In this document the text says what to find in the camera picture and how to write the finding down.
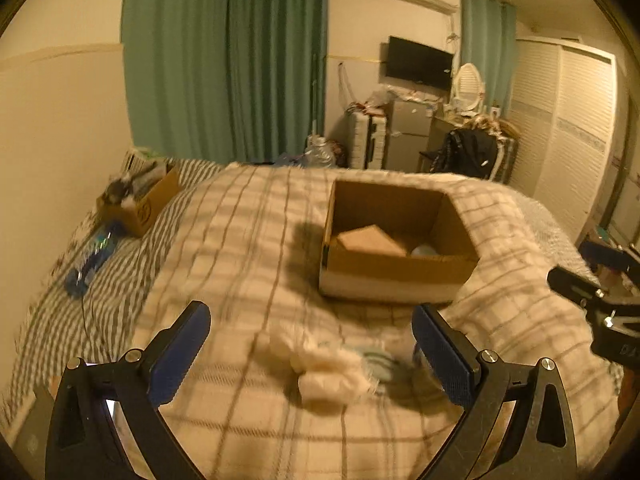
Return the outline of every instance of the plastic water bottle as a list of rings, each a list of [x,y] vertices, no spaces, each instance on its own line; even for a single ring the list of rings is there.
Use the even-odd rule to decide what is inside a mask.
[[[335,168],[334,152],[324,137],[307,137],[305,161],[308,168]]]
[[[96,272],[114,253],[123,235],[120,222],[112,222],[98,230],[66,276],[65,290],[72,298],[82,298],[86,294]]]

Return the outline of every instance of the white louvered door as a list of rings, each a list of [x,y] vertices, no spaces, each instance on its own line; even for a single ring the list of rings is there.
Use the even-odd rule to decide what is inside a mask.
[[[571,240],[577,240],[608,162],[616,110],[615,58],[549,41],[518,42],[510,118],[522,139],[511,184],[545,205]]]
[[[533,196],[551,136],[558,96],[560,47],[521,41],[513,78],[509,120],[522,133],[511,186]]]

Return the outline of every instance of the teal curtain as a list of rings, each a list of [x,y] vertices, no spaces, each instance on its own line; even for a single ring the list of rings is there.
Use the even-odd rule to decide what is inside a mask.
[[[301,153],[314,120],[323,128],[326,8],[326,0],[124,0],[134,142],[217,162]]]
[[[505,113],[516,64],[516,9],[497,0],[461,0],[460,63],[473,63],[486,87],[484,104]]]

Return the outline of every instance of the open cardboard box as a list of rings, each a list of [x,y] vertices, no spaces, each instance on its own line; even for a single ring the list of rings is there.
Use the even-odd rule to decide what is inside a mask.
[[[350,251],[341,232],[378,225],[407,256]],[[410,256],[428,243],[437,256]],[[336,180],[320,265],[320,291],[349,300],[441,303],[454,299],[478,253],[450,198],[440,191]]]
[[[175,166],[167,169],[169,171],[164,178],[136,202],[135,210],[107,204],[101,196],[98,197],[98,211],[102,221],[107,223],[119,220],[129,235],[138,238],[143,236],[154,224],[164,206],[180,191],[178,169]]]

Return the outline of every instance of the television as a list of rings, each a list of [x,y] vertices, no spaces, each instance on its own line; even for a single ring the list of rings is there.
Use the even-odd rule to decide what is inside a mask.
[[[415,41],[389,37],[386,76],[449,91],[453,54]]]

